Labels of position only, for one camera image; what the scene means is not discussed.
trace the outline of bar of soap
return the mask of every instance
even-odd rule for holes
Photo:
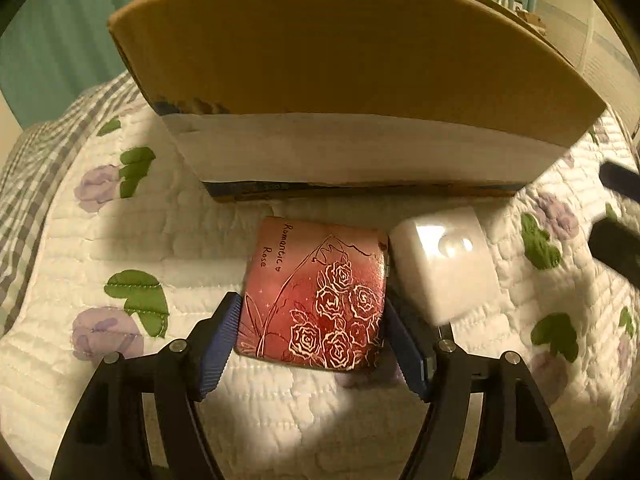
[[[473,208],[404,220],[389,239],[404,293],[434,326],[500,294],[494,261]]]
[[[386,235],[267,217],[245,283],[236,351],[327,370],[375,364]]]

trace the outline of white label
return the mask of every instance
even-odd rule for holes
[[[476,126],[365,114],[162,119],[204,182],[530,182],[566,151]]]

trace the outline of white soap bar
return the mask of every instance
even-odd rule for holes
[[[404,293],[435,326],[500,293],[494,261],[473,208],[404,220],[393,228],[389,240]]]

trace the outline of bed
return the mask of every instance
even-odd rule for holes
[[[402,218],[457,205],[475,208],[501,288],[497,301],[452,324],[457,343],[489,356],[519,352],[551,406],[575,478],[597,469],[633,419],[640,384],[640,297],[586,245],[601,216],[640,225],[639,207],[598,180],[606,159],[638,170],[615,110],[509,200],[380,195],[219,204],[130,75],[114,70],[107,83],[70,86],[69,95],[80,95],[56,112],[59,119],[28,126],[0,180],[0,431],[34,479],[49,477],[96,356],[156,352],[210,316],[226,291],[241,290],[264,216],[388,231]],[[21,123],[34,120],[33,102]],[[132,152],[145,153],[148,172],[123,193],[119,170]],[[547,250],[531,253],[528,238],[542,230]],[[166,311],[155,311],[156,322],[124,312],[128,296],[113,279],[124,271],[137,273],[137,286],[161,291]],[[480,403],[472,400],[470,428]],[[151,399],[146,408],[152,456],[165,465]],[[199,410],[226,478],[383,480],[401,472],[426,407],[392,381],[344,388],[328,372],[233,354]],[[460,478],[473,446],[470,431]]]

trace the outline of cardboard box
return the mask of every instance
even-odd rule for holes
[[[135,0],[109,28],[219,200],[513,194],[605,108],[491,0]]]
[[[545,23],[537,14],[534,14],[533,12],[528,12],[527,10],[517,10],[516,14],[521,20],[524,20],[525,22],[529,23],[529,25],[534,27],[536,30],[538,31],[546,30]]]

